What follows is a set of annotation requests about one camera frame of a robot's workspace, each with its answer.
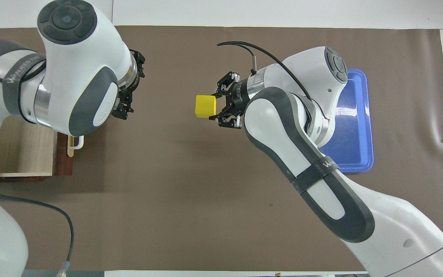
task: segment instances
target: cable connector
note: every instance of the cable connector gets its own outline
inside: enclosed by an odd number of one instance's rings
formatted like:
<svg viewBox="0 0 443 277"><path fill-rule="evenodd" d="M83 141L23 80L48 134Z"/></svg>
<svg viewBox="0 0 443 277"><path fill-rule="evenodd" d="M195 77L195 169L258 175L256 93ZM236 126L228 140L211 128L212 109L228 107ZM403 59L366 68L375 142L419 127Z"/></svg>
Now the cable connector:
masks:
<svg viewBox="0 0 443 277"><path fill-rule="evenodd" d="M61 267L56 277L66 277L68 268L69 268L69 261L65 261L65 263L63 263L63 267Z"/></svg>

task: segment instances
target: white handle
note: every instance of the white handle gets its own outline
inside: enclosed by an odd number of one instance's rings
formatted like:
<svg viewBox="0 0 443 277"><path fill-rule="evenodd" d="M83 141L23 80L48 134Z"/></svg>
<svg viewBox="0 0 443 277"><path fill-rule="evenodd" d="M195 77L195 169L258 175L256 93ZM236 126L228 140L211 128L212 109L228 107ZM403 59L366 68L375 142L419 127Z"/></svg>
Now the white handle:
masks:
<svg viewBox="0 0 443 277"><path fill-rule="evenodd" d="M72 149L72 150L81 149L81 147L83 147L83 144L85 144L85 136L81 135L78 137L78 145L76 145L75 147L69 147L69 149Z"/></svg>

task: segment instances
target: blue tray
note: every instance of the blue tray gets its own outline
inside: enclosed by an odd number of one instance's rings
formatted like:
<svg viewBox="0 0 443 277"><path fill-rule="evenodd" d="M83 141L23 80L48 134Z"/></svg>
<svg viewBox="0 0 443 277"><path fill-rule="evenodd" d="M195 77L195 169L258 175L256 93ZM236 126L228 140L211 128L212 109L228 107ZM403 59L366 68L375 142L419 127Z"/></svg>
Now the blue tray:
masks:
<svg viewBox="0 0 443 277"><path fill-rule="evenodd" d="M348 83L338 100L336 129L320 149L341 172L365 172L374 165L367 77L361 70L348 69Z"/></svg>

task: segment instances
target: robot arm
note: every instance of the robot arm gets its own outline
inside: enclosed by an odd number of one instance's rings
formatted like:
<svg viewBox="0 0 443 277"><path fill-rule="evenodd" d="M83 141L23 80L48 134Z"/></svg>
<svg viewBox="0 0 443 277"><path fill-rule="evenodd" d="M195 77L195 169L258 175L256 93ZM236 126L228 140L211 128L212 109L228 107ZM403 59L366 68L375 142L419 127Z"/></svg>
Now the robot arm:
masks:
<svg viewBox="0 0 443 277"><path fill-rule="evenodd" d="M348 179L319 150L334 132L337 100L348 79L339 55L317 47L283 63L305 84L311 98L273 64L241 82L220 80L214 96L226 96L227 107L209 118L232 127L235 119L230 117L239 120L244 114L249 140L276 163L371 277L443 276L442 231L407 201Z"/></svg>
<svg viewBox="0 0 443 277"><path fill-rule="evenodd" d="M145 59L105 15L82 0L56 0L37 26L46 55L0 40L0 127L12 115L78 137L110 114L126 119L133 112ZM25 235L0 206L0 276L21 276L27 256Z"/></svg>
<svg viewBox="0 0 443 277"><path fill-rule="evenodd" d="M303 130L303 105L280 88L263 89L246 108L249 140L271 157L371 277L443 276L442 231L405 200L344 176Z"/></svg>

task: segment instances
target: yellow cube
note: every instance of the yellow cube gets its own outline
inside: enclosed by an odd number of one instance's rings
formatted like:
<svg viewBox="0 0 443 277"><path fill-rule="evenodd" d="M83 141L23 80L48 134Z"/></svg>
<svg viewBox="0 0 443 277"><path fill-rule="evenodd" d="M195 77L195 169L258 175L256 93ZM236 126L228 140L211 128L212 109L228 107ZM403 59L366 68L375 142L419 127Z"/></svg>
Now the yellow cube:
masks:
<svg viewBox="0 0 443 277"><path fill-rule="evenodd" d="M213 95L196 95L196 116L208 118L217 113L217 99Z"/></svg>

